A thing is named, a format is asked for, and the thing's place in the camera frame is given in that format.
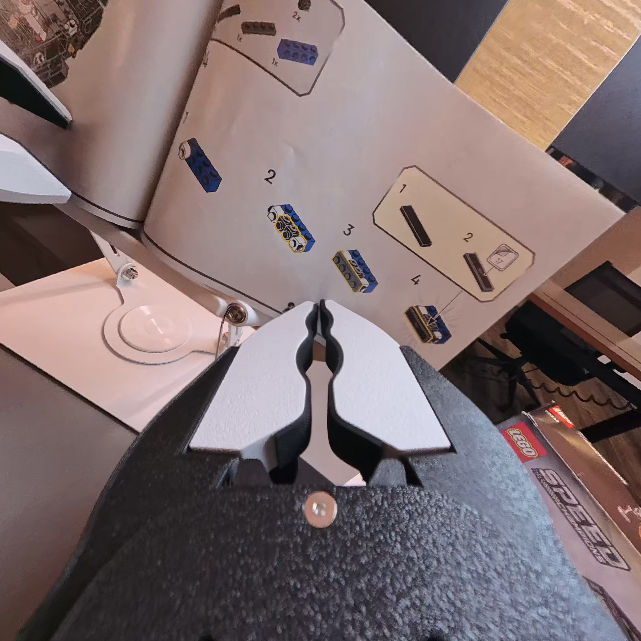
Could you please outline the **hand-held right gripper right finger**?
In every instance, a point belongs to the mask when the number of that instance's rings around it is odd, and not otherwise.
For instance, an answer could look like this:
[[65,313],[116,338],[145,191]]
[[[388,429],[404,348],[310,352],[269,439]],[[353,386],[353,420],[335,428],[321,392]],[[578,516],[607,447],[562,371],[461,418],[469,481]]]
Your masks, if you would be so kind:
[[410,458],[452,452],[452,443],[400,345],[333,300],[320,302],[319,318],[333,453],[367,485],[419,485]]

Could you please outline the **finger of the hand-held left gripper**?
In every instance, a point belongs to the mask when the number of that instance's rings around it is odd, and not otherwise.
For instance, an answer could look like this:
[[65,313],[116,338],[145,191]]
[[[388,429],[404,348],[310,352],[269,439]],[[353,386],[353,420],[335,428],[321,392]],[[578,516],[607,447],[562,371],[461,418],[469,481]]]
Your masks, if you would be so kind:
[[15,140],[1,134],[1,202],[63,204],[70,190]]
[[1,42],[1,97],[63,129],[72,123],[68,109],[4,42]]

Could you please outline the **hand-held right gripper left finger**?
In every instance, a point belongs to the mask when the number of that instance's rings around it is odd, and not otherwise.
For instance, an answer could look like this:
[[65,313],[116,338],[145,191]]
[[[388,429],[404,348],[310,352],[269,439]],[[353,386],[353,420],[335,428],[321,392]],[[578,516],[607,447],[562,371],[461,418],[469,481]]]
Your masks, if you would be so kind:
[[191,449],[293,464],[309,444],[318,305],[307,301],[253,333],[235,357],[189,443]]

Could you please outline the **white book stand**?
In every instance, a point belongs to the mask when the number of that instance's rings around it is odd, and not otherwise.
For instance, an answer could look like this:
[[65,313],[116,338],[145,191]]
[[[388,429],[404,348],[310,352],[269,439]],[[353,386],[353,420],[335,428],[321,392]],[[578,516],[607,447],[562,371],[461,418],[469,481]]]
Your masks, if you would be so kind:
[[91,235],[104,258],[1,294],[1,344],[141,431],[253,332],[234,325],[261,318],[178,274],[167,283],[117,248],[136,244],[125,233]]

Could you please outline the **lego instruction booklet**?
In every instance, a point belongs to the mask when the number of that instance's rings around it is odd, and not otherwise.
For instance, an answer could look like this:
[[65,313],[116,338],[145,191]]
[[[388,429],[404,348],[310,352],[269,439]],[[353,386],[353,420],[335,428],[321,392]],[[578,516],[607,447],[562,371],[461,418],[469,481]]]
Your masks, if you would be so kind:
[[261,316],[333,299],[441,367],[622,217],[364,1],[2,1],[70,122],[1,132]]

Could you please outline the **lego set box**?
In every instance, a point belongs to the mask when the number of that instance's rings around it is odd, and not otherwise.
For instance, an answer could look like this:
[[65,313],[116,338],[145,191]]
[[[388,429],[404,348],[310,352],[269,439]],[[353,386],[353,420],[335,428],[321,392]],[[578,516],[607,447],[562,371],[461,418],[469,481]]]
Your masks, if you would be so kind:
[[640,639],[640,504],[558,405],[501,422],[566,552],[627,640]]

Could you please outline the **wooden office desk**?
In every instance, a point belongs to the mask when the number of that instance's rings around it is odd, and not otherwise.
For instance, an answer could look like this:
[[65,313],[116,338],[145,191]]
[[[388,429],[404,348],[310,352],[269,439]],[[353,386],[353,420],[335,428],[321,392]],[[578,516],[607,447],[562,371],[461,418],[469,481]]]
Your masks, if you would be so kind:
[[627,337],[565,290],[605,261],[640,284],[639,206],[554,273],[529,300],[640,380],[640,334]]

